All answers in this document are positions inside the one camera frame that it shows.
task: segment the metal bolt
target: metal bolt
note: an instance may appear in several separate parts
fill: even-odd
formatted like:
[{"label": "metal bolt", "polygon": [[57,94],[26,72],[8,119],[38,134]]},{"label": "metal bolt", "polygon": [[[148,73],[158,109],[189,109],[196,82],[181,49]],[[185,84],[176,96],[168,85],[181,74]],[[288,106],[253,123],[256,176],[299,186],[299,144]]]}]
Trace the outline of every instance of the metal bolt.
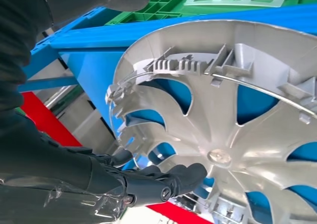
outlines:
[{"label": "metal bolt", "polygon": [[131,204],[133,201],[134,201],[134,197],[130,195],[123,198],[123,202],[125,204]]},{"label": "metal bolt", "polygon": [[165,187],[162,191],[162,199],[164,201],[168,200],[171,195],[171,188]]}]

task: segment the transparent plastic cover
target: transparent plastic cover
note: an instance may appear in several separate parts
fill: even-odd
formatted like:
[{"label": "transparent plastic cover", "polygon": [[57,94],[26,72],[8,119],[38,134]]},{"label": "transparent plastic cover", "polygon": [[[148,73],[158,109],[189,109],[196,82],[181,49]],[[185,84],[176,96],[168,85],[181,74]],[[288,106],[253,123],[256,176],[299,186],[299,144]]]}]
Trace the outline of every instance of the transparent plastic cover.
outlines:
[{"label": "transparent plastic cover", "polygon": [[122,188],[96,195],[58,180],[50,188],[45,181],[0,174],[0,223],[111,224],[125,209]]}]

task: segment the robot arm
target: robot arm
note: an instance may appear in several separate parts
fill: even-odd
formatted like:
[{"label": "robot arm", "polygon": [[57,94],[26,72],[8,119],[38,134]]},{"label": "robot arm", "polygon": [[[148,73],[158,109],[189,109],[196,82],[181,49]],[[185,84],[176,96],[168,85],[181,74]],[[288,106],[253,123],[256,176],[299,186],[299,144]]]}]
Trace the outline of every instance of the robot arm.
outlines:
[{"label": "robot arm", "polygon": [[[136,10],[147,0],[115,1],[88,2],[87,8],[98,4],[126,10],[130,4],[130,9]],[[96,156],[87,148],[60,147],[38,132],[29,119],[16,113],[14,108],[23,104],[17,88],[26,81],[23,67],[29,64],[29,51],[35,46],[36,35],[51,27],[53,18],[72,18],[59,16],[57,2],[0,0],[0,181],[8,186],[49,190],[60,180],[93,194],[122,188],[125,202],[130,206],[166,202],[192,191],[202,182],[207,173],[201,164],[188,168],[179,165],[168,173],[162,173],[158,167],[121,171],[115,166],[131,159],[131,153],[123,150],[115,156]],[[29,182],[14,177],[34,178]]]}]

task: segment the robotic hand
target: robotic hand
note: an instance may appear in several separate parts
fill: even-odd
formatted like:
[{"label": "robotic hand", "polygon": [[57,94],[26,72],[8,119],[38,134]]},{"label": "robotic hand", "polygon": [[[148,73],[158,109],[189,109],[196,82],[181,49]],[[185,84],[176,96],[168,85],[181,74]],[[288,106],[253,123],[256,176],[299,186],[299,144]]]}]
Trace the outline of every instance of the robotic hand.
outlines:
[{"label": "robotic hand", "polygon": [[[48,192],[49,201],[52,197],[50,190],[60,183],[72,187],[63,190],[68,193],[67,200],[79,200],[78,207],[93,207],[94,216],[105,218],[109,216],[107,212],[115,210],[118,202],[115,207],[109,204],[106,214],[101,215],[99,214],[100,210],[110,203],[109,199],[101,202],[103,196],[118,195],[121,204],[128,206],[163,203],[192,191],[202,182],[207,173],[201,164],[187,168],[177,165],[167,173],[155,166],[122,171],[117,167],[132,159],[130,152],[122,150],[113,156],[98,156],[88,148],[61,147],[38,132],[27,117],[15,112],[15,108],[23,104],[22,96],[17,92],[19,84],[26,82],[22,67],[29,63],[29,51],[35,46],[36,35],[51,27],[53,19],[58,23],[98,5],[118,10],[139,10],[148,0],[78,2],[0,0],[0,222],[5,218],[16,220],[14,223],[34,223],[34,216],[30,216],[32,201],[41,200],[36,197],[45,191]],[[65,8],[68,9],[67,12],[61,14],[61,9]],[[21,193],[19,188],[27,191]],[[56,197],[60,196],[58,190],[55,190]],[[78,198],[83,194],[93,194],[97,200]],[[48,202],[45,201],[44,206],[46,207]],[[55,205],[57,210],[60,208],[56,203],[51,205]],[[46,208],[43,215],[54,214],[53,210]],[[72,210],[65,213],[70,215]],[[36,212],[36,217],[43,223],[40,213]],[[63,223],[57,222],[55,219],[57,217],[53,216],[53,221],[45,220],[45,223]],[[76,223],[88,223],[80,211],[72,218],[77,218]]]}]

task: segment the blue shelf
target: blue shelf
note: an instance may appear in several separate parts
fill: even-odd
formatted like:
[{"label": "blue shelf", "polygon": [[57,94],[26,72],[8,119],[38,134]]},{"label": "blue shelf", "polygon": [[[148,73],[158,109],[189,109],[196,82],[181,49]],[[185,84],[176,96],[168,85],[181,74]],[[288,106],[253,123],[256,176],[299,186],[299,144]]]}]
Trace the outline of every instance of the blue shelf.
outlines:
[{"label": "blue shelf", "polygon": [[[118,13],[106,8],[96,8],[54,35],[45,38],[32,51],[31,64],[26,67],[25,72],[29,78],[55,59],[61,58],[74,74],[74,78],[58,80],[55,83],[50,81],[48,84],[51,87],[78,83],[109,124],[109,108],[105,103],[104,97],[107,88],[112,83],[117,63],[131,44],[157,29],[195,20],[235,19],[269,23],[317,35],[317,4],[103,26]],[[43,83],[35,83],[36,86],[38,84],[43,86]],[[22,87],[20,90],[35,89],[36,86],[34,86],[34,84],[33,86],[29,85],[29,87]],[[180,91],[180,98],[186,101],[185,94],[185,91],[183,93]],[[242,99],[248,97],[249,96],[244,94]],[[269,96],[263,99],[266,105],[258,110],[246,109],[245,105],[247,102],[243,100],[239,101],[238,106],[242,108],[242,113],[244,113],[244,115],[257,115],[257,113],[265,111],[275,102]],[[146,113],[141,115],[151,119],[151,115]],[[120,124],[121,121],[119,120],[114,121],[116,128]],[[309,156],[309,159],[312,159],[312,152],[309,152],[309,147],[306,146],[306,149],[302,147],[300,151],[297,151],[297,153],[294,157],[300,156],[304,159],[307,155]],[[165,157],[173,155],[173,152],[169,150],[161,152],[163,152]],[[317,160],[317,157],[315,157],[317,154],[314,154],[315,155],[312,158]],[[315,197],[315,194],[311,195],[312,192],[304,189],[305,187],[294,187],[292,190],[302,194],[307,199]]]}]

